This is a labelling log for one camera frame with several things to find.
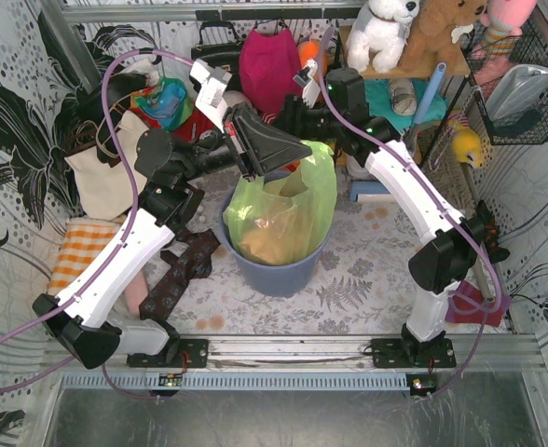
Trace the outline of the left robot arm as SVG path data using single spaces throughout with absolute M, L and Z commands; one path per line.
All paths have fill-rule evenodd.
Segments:
M 126 221 L 69 286 L 55 296 L 41 294 L 34 312 L 89 370 L 114 355 L 133 356 L 144 366 L 171 365 L 180 344 L 172 325 L 155 318 L 118 318 L 111 311 L 147 261 L 194 217 L 204 193 L 191 181 L 232 166 L 253 180 L 311 153 L 299 138 L 265 123 L 245 103 L 225 111 L 214 147 L 186 142 L 163 129 L 146 131 L 137 142 L 134 167 L 147 183 Z

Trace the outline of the green plastic trash bag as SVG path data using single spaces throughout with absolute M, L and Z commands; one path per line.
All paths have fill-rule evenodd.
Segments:
M 305 145 L 311 154 L 283 178 L 239 179 L 223 221 L 241 257 L 264 265 L 294 264 L 324 242 L 336 206 L 333 150 L 323 142 Z

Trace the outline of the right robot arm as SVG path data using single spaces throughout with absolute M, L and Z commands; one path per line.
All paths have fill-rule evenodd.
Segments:
M 445 336 L 449 301 L 474 266 L 485 236 L 483 222 L 464 215 L 424 175 L 398 131 L 372 117 L 363 78 L 354 69 L 316 74 L 310 61 L 294 76 L 301 96 L 286 96 L 274 125 L 303 140 L 333 140 L 389 191 L 414 225 L 421 249 L 409 260 L 416 301 L 398 338 L 372 341 L 378 368 L 453 368 Z

